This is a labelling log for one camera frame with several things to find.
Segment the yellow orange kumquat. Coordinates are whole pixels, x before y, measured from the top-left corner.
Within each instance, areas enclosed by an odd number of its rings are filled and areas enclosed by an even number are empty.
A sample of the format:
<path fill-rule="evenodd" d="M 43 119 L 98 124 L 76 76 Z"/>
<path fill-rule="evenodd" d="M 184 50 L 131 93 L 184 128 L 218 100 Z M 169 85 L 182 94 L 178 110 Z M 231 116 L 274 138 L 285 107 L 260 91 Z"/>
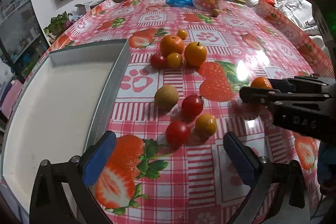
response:
<path fill-rule="evenodd" d="M 202 114 L 195 122 L 194 132 L 201 139 L 208 139 L 217 131 L 217 120 L 210 113 Z"/>

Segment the large orange mandarin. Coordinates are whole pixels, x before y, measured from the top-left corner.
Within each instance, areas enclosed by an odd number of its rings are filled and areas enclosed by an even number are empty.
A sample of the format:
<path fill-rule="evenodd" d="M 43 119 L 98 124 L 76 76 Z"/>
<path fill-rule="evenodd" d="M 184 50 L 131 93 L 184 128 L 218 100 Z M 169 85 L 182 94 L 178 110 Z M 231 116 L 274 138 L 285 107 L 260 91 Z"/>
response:
<path fill-rule="evenodd" d="M 171 53 L 182 54 L 185 50 L 184 41 L 179 36 L 166 35 L 160 41 L 159 50 L 163 57 Z"/>

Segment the red cherry tomato middle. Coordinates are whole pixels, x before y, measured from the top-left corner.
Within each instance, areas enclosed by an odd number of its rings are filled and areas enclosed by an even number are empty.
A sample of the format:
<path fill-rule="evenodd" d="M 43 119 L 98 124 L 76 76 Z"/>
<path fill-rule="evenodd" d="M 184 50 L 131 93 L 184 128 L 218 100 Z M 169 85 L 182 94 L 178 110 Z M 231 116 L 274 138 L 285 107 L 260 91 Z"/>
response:
<path fill-rule="evenodd" d="M 182 117 L 186 120 L 194 120 L 203 111 L 203 104 L 202 96 L 187 96 L 181 106 Z"/>

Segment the orange with stem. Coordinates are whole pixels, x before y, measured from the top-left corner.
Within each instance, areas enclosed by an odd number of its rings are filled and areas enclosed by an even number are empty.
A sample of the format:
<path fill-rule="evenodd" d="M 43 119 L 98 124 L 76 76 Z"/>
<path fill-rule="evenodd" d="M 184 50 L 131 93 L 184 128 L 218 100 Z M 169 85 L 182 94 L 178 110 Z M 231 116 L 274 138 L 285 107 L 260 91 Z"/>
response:
<path fill-rule="evenodd" d="M 202 43 L 191 42 L 185 48 L 184 57 L 188 65 L 200 67 L 207 58 L 207 50 Z"/>

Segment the strawberry pattern tablecloth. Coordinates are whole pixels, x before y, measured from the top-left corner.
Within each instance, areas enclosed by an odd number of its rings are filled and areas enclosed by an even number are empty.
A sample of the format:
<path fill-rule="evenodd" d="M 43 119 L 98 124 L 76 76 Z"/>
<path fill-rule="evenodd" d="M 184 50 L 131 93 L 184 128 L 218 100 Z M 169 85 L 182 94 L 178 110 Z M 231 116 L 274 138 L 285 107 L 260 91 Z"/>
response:
<path fill-rule="evenodd" d="M 200 67 L 183 63 L 179 69 L 155 69 L 150 57 L 160 53 L 166 35 L 183 29 L 191 42 L 202 43 L 207 58 Z M 258 155 L 272 161 L 297 160 L 302 166 L 309 202 L 320 198 L 317 182 L 319 141 L 272 125 L 262 107 L 251 108 L 239 98 L 239 89 L 256 77 L 284 79 L 314 73 L 294 45 L 254 9 L 225 2 L 217 18 L 196 8 L 170 7 L 165 0 L 135 0 L 116 4 L 106 0 L 80 18 L 52 44 L 68 46 L 128 39 L 131 58 L 118 91 L 109 129 L 134 141 L 125 147 L 131 154 L 123 166 L 131 171 L 134 195 L 127 205 L 102 208 L 115 223 L 225 223 L 248 193 L 222 145 L 233 131 Z M 180 120 L 179 105 L 158 110 L 155 92 L 173 85 L 179 98 L 198 94 L 204 113 L 217 119 L 217 131 L 208 141 L 170 152 L 161 147 L 165 130 Z"/>

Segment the red cherry tomato near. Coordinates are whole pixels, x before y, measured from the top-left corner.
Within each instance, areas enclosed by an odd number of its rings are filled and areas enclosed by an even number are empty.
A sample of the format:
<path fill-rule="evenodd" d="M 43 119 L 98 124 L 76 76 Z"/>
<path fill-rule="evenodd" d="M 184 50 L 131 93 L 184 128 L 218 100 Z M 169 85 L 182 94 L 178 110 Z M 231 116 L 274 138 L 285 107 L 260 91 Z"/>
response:
<path fill-rule="evenodd" d="M 172 150 L 177 150 L 185 145 L 191 135 L 191 130 L 185 122 L 174 121 L 168 125 L 165 131 L 167 143 Z"/>

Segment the brown fruit near bowl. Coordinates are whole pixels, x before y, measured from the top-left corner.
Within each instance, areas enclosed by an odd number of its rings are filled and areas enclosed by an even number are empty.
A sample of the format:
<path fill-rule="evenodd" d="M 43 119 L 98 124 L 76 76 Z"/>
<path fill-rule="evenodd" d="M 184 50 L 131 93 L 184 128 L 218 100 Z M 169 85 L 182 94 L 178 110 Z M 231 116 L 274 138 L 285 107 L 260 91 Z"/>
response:
<path fill-rule="evenodd" d="M 212 9 L 211 16 L 216 18 L 220 15 L 220 11 L 218 9 Z"/>

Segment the yellow cherry tomato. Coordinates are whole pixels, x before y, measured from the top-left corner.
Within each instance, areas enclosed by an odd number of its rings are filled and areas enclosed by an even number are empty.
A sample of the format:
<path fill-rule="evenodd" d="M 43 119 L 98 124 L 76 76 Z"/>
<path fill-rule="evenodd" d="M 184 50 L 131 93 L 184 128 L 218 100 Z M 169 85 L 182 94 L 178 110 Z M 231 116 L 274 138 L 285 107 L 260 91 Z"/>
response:
<path fill-rule="evenodd" d="M 171 53 L 167 56 L 167 65 L 171 69 L 179 69 L 182 66 L 183 59 L 180 53 Z"/>

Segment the small yellow kumquat far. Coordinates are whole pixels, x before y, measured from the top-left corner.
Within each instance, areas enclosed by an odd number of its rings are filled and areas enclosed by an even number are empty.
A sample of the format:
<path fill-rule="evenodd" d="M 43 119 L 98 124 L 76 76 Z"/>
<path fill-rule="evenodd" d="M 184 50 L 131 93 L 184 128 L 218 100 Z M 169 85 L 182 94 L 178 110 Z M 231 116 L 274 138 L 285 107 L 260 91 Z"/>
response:
<path fill-rule="evenodd" d="M 179 29 L 177 31 L 177 36 L 179 36 L 182 40 L 185 40 L 188 37 L 188 32 L 183 29 Z"/>

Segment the grey white tray box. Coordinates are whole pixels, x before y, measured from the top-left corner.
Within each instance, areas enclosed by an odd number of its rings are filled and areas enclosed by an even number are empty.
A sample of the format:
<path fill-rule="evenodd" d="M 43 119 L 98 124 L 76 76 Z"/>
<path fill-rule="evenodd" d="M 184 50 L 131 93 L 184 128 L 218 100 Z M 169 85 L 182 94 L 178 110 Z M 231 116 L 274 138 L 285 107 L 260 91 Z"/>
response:
<path fill-rule="evenodd" d="M 40 162 L 82 155 L 107 128 L 130 61 L 125 39 L 53 51 L 21 92 L 5 133 L 2 177 L 28 216 Z"/>

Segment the glass fruit bowl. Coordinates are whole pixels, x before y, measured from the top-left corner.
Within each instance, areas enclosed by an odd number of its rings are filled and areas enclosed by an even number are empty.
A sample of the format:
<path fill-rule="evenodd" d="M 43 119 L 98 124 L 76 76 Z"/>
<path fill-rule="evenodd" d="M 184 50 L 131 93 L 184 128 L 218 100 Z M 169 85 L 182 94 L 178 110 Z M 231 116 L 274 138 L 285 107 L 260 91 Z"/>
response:
<path fill-rule="evenodd" d="M 224 7 L 223 0 L 192 0 L 192 2 L 197 9 L 205 11 L 221 10 Z"/>

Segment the pink plastic stool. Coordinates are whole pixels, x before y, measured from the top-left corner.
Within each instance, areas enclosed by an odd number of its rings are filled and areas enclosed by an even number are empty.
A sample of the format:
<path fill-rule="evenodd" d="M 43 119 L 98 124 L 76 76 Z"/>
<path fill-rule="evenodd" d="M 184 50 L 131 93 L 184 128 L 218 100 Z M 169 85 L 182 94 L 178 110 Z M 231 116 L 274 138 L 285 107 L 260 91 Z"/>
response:
<path fill-rule="evenodd" d="M 6 119 L 10 118 L 10 115 L 13 111 L 15 104 L 18 101 L 22 89 L 23 84 L 17 79 L 12 80 L 5 88 L 5 92 L 3 93 L 3 97 L 1 98 L 1 113 Z"/>

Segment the blue plastic bag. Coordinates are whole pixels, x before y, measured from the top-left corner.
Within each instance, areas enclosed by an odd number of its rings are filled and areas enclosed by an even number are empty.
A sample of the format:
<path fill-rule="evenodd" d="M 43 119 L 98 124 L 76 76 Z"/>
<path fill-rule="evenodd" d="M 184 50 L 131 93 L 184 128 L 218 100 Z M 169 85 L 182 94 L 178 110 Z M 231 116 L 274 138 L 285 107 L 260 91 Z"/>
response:
<path fill-rule="evenodd" d="M 166 0 L 166 3 L 172 7 L 193 6 L 193 0 Z"/>

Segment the glass display cabinet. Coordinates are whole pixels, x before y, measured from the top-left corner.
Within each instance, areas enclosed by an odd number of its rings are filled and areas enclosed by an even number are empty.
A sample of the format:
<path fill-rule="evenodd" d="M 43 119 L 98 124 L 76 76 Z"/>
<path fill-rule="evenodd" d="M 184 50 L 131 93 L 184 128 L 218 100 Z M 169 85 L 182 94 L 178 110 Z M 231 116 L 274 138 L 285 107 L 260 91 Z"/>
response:
<path fill-rule="evenodd" d="M 31 0 L 1 0 L 1 60 L 26 79 L 49 48 Z"/>

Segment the green potted plant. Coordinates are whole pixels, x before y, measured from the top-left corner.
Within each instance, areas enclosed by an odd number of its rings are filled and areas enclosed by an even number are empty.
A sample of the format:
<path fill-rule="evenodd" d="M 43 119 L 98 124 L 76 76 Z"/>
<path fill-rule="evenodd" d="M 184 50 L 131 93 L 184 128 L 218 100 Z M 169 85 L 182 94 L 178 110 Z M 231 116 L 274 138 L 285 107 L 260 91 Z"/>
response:
<path fill-rule="evenodd" d="M 50 24 L 43 29 L 45 35 L 52 40 L 56 40 L 70 26 L 72 26 L 72 24 L 74 24 L 75 21 L 72 19 L 72 17 L 73 14 L 66 11 L 52 17 Z"/>

